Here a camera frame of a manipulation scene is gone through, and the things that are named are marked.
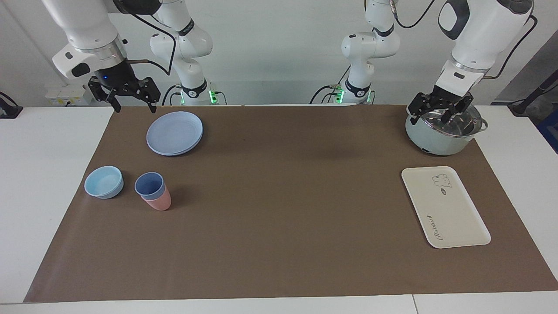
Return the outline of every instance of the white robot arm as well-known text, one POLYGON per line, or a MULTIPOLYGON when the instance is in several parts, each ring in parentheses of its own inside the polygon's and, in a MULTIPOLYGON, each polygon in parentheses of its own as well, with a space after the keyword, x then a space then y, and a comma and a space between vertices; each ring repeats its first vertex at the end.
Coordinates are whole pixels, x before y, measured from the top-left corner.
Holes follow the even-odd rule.
POLYGON ((351 62, 349 77, 343 84, 343 103, 366 101, 374 74, 370 59, 395 55, 401 43, 394 31, 389 0, 367 0, 366 20, 373 27, 371 32, 349 35, 341 44, 343 55, 351 62))
POLYGON ((417 94, 408 106, 413 124, 436 109, 447 109, 443 122, 464 112, 473 100, 469 91, 521 31, 532 10, 533 0, 447 0, 439 26, 455 40, 455 47, 432 93, 417 94))
MULTIPOLYGON (((160 22, 175 33, 177 48, 172 67, 180 78, 185 104, 217 103, 211 83, 204 77, 200 64, 192 59, 211 53, 213 41, 209 34, 194 23, 184 0, 162 0, 157 15, 160 22)), ((151 37, 150 45, 156 56, 170 61, 173 47, 171 38, 155 34, 151 37)))
POLYGON ((55 22, 68 37, 68 45, 53 57, 58 70, 75 79, 95 74, 88 85, 98 101, 110 103, 119 112, 116 96, 132 96, 146 102, 155 112, 153 103, 161 92, 151 78, 136 78, 128 61, 118 31, 108 18, 108 10, 122 13, 154 14, 158 0, 42 0, 55 22))

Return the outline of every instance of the brown paper mat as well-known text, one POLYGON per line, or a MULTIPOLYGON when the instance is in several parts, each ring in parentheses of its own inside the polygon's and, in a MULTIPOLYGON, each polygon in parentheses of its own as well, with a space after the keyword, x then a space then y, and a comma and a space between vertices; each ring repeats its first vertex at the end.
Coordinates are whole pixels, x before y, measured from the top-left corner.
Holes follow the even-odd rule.
POLYGON ((403 106, 123 108, 86 175, 112 164, 110 200, 80 187, 26 302, 359 296, 558 290, 558 283, 473 141, 433 157, 405 134, 403 106), (204 137, 156 155, 149 125, 188 110, 204 137), (422 233, 404 168, 448 165, 492 234, 437 250, 422 233), (160 172, 173 205, 150 209, 133 183, 160 172))

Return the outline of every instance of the light blue bowl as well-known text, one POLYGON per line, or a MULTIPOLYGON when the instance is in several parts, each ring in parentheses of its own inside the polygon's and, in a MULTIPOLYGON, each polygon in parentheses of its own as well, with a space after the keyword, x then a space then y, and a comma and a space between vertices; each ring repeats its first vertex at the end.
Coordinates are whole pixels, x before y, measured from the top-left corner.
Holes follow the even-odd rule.
POLYGON ((84 184, 87 194, 100 199, 115 197, 123 187, 122 173, 114 166, 95 169, 87 176, 84 184))

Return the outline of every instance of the blue plate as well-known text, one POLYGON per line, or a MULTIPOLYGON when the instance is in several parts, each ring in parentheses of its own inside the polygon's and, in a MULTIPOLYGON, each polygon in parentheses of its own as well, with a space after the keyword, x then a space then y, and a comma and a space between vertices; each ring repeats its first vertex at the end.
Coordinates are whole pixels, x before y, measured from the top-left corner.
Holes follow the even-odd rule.
POLYGON ((201 140, 200 118, 186 111, 167 113, 147 130, 147 146, 159 155, 178 156, 193 149, 201 140))

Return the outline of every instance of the white table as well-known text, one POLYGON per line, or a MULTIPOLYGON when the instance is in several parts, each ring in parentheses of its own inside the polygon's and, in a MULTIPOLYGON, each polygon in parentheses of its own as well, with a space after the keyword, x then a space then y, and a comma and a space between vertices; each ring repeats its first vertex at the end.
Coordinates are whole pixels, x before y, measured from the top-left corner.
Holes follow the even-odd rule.
MULTIPOLYGON (((490 122, 479 146, 558 277, 558 155, 527 118, 478 109, 490 122)), ((7 304, 23 301, 111 114, 26 108, 0 120, 0 313, 558 313, 558 292, 7 304)))

